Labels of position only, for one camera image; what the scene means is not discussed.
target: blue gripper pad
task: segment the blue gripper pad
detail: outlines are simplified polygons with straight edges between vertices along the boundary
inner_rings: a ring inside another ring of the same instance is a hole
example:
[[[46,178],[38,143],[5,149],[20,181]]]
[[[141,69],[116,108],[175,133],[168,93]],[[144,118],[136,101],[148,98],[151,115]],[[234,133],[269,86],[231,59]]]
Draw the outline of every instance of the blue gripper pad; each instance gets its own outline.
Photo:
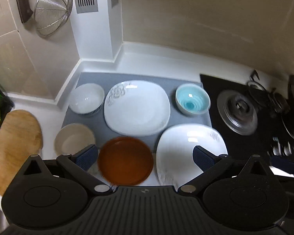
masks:
[[[218,156],[215,156],[201,146],[196,146],[193,149],[193,161],[202,171],[206,171],[214,166],[219,160]]]
[[[95,144],[88,145],[71,157],[71,160],[85,171],[87,171],[97,159],[98,149]]]

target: beige bowl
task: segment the beige bowl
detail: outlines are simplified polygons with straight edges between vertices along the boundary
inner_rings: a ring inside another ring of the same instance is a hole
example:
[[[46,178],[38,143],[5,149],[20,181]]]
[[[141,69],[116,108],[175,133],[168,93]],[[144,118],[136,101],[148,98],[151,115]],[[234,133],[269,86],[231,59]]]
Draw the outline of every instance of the beige bowl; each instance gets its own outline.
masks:
[[[54,140],[57,155],[76,154],[90,144],[96,144],[94,133],[83,124],[69,124],[64,126]]]

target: beige wall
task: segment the beige wall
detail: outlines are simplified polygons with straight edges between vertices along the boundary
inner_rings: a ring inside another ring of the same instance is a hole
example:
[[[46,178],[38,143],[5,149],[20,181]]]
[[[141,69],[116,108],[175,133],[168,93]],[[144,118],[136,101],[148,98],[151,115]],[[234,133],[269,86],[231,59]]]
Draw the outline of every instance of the beige wall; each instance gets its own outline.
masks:
[[[294,73],[294,0],[122,0],[125,41]]]
[[[54,99],[78,60],[69,21],[41,38],[33,19],[21,23],[16,0],[0,0],[0,84],[6,91]]]

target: blue bowl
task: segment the blue bowl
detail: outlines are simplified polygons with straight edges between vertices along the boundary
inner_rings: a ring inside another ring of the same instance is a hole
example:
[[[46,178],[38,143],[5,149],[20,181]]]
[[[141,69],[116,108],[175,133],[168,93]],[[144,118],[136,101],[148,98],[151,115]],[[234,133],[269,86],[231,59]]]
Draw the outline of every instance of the blue bowl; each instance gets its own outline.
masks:
[[[196,84],[180,85],[175,92],[175,101],[179,110],[187,116],[204,114],[210,108],[209,95]]]

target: white countertop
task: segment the white countertop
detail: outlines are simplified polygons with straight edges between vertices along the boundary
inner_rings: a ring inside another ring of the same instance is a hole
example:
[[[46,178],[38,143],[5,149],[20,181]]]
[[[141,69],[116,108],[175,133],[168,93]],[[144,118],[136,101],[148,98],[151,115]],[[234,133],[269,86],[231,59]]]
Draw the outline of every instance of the white countertop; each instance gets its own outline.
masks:
[[[141,74],[189,81],[199,81],[199,73],[204,73],[245,83],[253,71],[249,67],[221,59],[144,44],[125,44],[115,63],[85,60],[81,64],[83,66],[82,71]],[[265,73],[260,72],[259,75],[261,83],[265,87],[272,86],[274,81],[278,82],[280,87],[281,85],[286,86],[285,82],[281,84],[279,80]],[[61,129],[68,107],[67,101],[62,109],[47,103],[13,101],[15,102],[15,109],[24,109],[31,112],[40,123],[43,134],[41,157],[43,159],[55,159],[57,155],[54,151],[53,142]],[[272,170],[278,175],[292,176],[276,168]],[[141,184],[141,186],[152,185],[159,185],[155,165],[149,178]]]

